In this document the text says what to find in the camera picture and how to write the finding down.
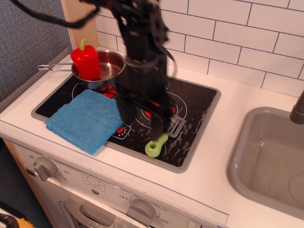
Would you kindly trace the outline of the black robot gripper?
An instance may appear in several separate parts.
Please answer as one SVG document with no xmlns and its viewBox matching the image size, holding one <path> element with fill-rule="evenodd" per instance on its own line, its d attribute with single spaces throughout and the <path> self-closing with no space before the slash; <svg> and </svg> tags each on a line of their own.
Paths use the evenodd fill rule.
<svg viewBox="0 0 304 228">
<path fill-rule="evenodd" d="M 137 116 L 137 107 L 150 111 L 151 139 L 166 133 L 173 116 L 174 102 L 166 94 L 167 58 L 151 62 L 125 58 L 123 72 L 115 78 L 116 101 L 123 123 L 130 124 Z"/>
</svg>

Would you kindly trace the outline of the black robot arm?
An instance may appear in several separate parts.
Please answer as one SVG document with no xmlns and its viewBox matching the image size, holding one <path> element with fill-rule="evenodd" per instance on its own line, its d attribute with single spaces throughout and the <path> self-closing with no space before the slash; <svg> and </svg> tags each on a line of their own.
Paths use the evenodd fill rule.
<svg viewBox="0 0 304 228">
<path fill-rule="evenodd" d="M 151 139 L 167 132 L 173 101 L 166 93 L 167 56 L 163 47 L 168 28 L 164 25 L 157 0 L 91 0 L 110 10 L 117 19 L 127 56 L 125 69 L 115 78 L 117 104 L 125 124 L 136 117 L 138 107 L 152 115 Z"/>
</svg>

